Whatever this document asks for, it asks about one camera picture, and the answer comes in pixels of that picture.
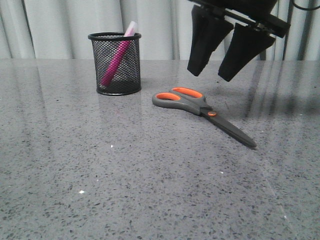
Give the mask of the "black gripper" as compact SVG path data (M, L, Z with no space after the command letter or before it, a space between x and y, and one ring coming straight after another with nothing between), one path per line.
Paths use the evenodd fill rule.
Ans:
M224 38L233 36L218 75L229 82L253 58L275 42L275 38L249 26L261 25L267 32L283 38L290 24L271 14L276 0L195 0L191 11L192 43L187 70L199 76ZM249 26L225 20L225 16Z

